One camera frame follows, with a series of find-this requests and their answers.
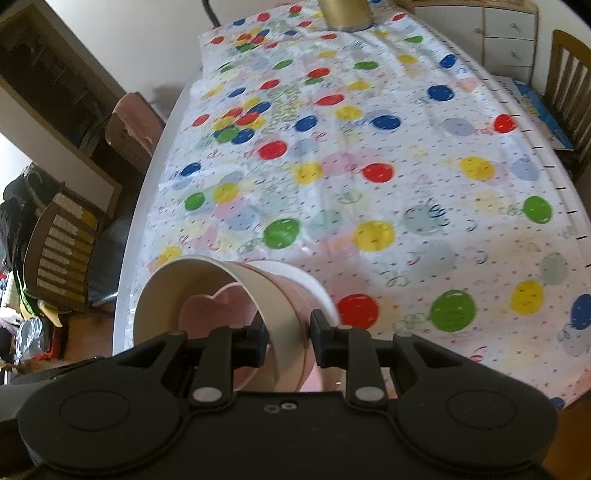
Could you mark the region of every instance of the gold vase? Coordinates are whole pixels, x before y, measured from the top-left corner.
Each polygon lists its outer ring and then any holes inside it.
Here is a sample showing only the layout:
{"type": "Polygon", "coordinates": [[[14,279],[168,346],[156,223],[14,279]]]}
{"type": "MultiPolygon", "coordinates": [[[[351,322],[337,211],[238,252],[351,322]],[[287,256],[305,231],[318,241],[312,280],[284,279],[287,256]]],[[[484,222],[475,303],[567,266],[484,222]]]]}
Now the gold vase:
{"type": "Polygon", "coordinates": [[[319,0],[330,30],[357,32],[373,25],[368,0],[319,0]]]}

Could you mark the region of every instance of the balloon print tablecloth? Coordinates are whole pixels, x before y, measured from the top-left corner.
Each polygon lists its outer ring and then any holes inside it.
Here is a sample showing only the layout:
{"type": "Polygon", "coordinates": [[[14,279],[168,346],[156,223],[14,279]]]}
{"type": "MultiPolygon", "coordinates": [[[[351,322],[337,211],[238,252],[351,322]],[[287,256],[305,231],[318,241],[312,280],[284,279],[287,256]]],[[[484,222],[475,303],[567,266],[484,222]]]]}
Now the balloon print tablecloth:
{"type": "Polygon", "coordinates": [[[556,404],[591,387],[591,296],[551,180],[492,92],[411,15],[327,31],[317,3],[202,36],[137,295],[183,254],[289,262],[347,324],[410,330],[556,404]]]}

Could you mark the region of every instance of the wooden floor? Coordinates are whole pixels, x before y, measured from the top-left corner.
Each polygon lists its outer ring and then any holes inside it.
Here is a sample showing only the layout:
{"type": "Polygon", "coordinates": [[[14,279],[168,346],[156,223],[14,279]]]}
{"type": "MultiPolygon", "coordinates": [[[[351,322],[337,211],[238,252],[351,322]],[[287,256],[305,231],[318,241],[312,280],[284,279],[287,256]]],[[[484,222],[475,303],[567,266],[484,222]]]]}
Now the wooden floor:
{"type": "MultiPolygon", "coordinates": [[[[69,320],[64,358],[38,362],[33,370],[78,362],[96,355],[110,356],[113,314],[77,314],[69,320]]],[[[558,480],[591,479],[591,401],[580,402],[558,413],[558,431],[544,467],[558,480]]]]}

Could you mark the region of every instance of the white wall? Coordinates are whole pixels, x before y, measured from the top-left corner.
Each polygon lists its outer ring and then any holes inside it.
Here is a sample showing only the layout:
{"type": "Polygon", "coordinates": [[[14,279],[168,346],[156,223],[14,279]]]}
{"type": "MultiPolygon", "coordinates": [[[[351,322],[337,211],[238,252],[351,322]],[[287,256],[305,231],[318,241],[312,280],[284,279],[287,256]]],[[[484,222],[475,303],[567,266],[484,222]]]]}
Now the white wall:
{"type": "MultiPolygon", "coordinates": [[[[279,0],[211,0],[222,24],[279,0]]],[[[168,118],[200,65],[199,35],[212,28],[200,0],[47,0],[127,92],[168,118]]]]}
{"type": "Polygon", "coordinates": [[[0,133],[0,202],[6,185],[17,178],[29,163],[31,159],[0,133]]]}
{"type": "Polygon", "coordinates": [[[561,0],[534,0],[534,2],[538,6],[540,30],[532,86],[536,91],[544,93],[552,55],[552,32],[564,30],[591,47],[591,29],[561,0]]]}

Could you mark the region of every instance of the wooden chair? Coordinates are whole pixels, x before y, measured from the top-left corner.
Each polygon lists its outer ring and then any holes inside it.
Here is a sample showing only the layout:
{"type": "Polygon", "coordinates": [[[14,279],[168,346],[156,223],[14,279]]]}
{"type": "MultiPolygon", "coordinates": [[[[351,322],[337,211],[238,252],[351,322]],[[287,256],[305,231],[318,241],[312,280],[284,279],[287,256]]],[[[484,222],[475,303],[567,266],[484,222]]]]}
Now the wooden chair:
{"type": "Polygon", "coordinates": [[[25,292],[58,308],[92,311],[86,277],[98,233],[56,203],[37,221],[25,254],[25,292]]]}
{"type": "Polygon", "coordinates": [[[577,150],[566,159],[576,181],[591,161],[591,48],[562,30],[554,30],[544,102],[577,150]]]}

